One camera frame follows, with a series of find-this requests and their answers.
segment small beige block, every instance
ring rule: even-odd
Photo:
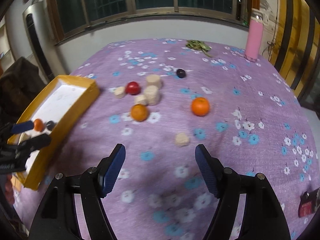
[[[115,97],[118,99],[123,98],[125,96],[125,87],[116,88],[114,94],[115,94]]]
[[[143,94],[145,95],[149,106],[155,106],[160,101],[159,89],[154,85],[148,86]]]
[[[189,137],[184,133],[178,133],[176,135],[176,145],[177,146],[186,146],[188,145],[190,142]]]
[[[28,140],[28,139],[30,139],[31,138],[31,136],[30,135],[27,135],[26,133],[22,133],[21,135],[20,135],[20,138],[19,138],[19,143],[21,143],[21,142],[23,142],[23,141],[25,141],[25,140]]]
[[[159,75],[153,74],[146,77],[147,86],[156,86],[157,88],[162,87],[161,78]]]
[[[142,104],[144,106],[148,105],[148,101],[145,95],[138,95],[134,98],[134,104]]]

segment window frame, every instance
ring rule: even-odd
[[[70,32],[64,33],[62,24],[60,21],[59,12],[58,12],[57,1],[56,0],[46,0],[46,1],[47,1],[49,18],[50,18],[56,43],[59,43],[76,34],[85,32],[87,29],[91,29],[92,27],[95,27],[95,25],[100,25],[105,22],[112,23],[115,21],[125,21],[126,19],[130,19],[132,17],[141,17],[141,16],[148,17],[148,16],[155,16],[155,15],[165,15],[165,16],[185,15],[185,16],[198,16],[198,17],[212,18],[212,19],[222,19],[222,20],[230,21],[232,23],[242,23],[243,20],[246,18],[246,8],[248,6],[247,0],[242,0],[240,20],[237,20],[236,13],[237,13],[238,0],[232,0],[231,14],[210,10],[210,9],[203,9],[203,8],[179,7],[178,0],[173,0],[173,7],[136,9],[135,0],[125,0],[126,7],[127,7],[126,12],[114,14],[104,18],[100,18],[98,20],[90,21],[88,17],[86,5],[85,5],[85,0],[80,0],[83,13],[84,13],[85,24],[80,27],[77,27],[76,29]]]

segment pink bottle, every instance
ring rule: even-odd
[[[250,17],[249,34],[247,39],[247,45],[245,46],[244,57],[250,61],[256,61],[258,58],[263,25],[269,25],[269,18],[263,12],[252,8],[252,13]]]

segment red ball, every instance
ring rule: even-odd
[[[141,91],[139,84],[135,81],[129,82],[125,88],[125,92],[130,95],[138,95]]]

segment screw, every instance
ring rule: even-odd
[[[231,173],[232,173],[232,169],[230,169],[230,168],[224,168],[224,169],[223,169],[223,172],[224,172],[225,174],[231,174]]]
[[[96,167],[90,167],[89,169],[88,169],[88,172],[89,173],[95,173],[97,171],[97,168]]]
[[[258,173],[257,177],[258,177],[258,179],[265,179],[266,176],[264,176],[264,174],[262,174],[262,173]]]
[[[63,177],[63,174],[62,173],[58,173],[56,174],[55,178],[56,179],[61,179]]]

